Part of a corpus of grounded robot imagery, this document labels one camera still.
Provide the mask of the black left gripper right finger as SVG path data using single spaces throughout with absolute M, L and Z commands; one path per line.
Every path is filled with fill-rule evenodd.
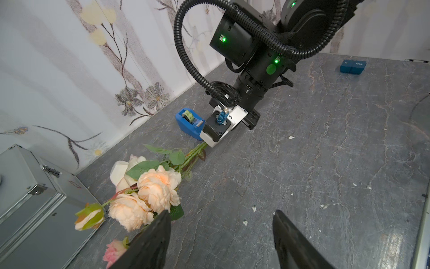
M 275 211 L 272 228 L 281 269 L 334 269 L 281 210 Z

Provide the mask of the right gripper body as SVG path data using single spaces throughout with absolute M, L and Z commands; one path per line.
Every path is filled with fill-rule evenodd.
M 222 104 L 216 100 L 215 98 L 211 98 L 209 101 L 210 106 L 215 108 L 216 106 L 222 107 Z M 260 119 L 260 113 L 253 108 L 248 115 L 242 120 L 242 122 L 249 128 L 249 130 L 253 130 L 258 124 L 258 120 Z

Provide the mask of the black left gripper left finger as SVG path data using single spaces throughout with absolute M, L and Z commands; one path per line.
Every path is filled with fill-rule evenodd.
M 165 210 L 131 243 L 112 269 L 163 269 L 170 243 L 171 217 Z

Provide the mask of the artificial flower bouquet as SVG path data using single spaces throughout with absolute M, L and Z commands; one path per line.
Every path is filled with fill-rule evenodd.
M 182 149 L 146 145 L 150 151 L 161 154 L 162 160 L 131 155 L 129 161 L 117 161 L 110 172 L 115 194 L 104 203 L 86 204 L 76 213 L 75 229 L 96 229 L 109 218 L 127 232 L 135 232 L 136 237 L 165 210 L 170 213 L 171 223 L 180 219 L 184 210 L 178 189 L 183 180 L 191 180 L 197 161 L 206 160 L 207 146 L 203 142 L 185 153 Z M 112 269 L 134 238 L 115 239 L 106 245 L 102 261 L 107 269 Z

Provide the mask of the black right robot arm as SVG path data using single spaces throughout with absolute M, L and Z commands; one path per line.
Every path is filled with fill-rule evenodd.
M 224 56 L 235 85 L 208 81 L 191 62 L 183 44 L 182 28 L 187 12 L 199 1 L 184 1 L 173 24 L 174 43 L 187 71 L 211 96 L 211 105 L 240 106 L 253 129 L 260 118 L 255 106 L 265 93 L 278 86 L 293 86 L 285 77 L 299 61 L 321 52 L 337 31 L 355 14 L 358 1 L 286 1 L 278 23 L 245 1 L 212 1 L 224 15 L 210 45 Z

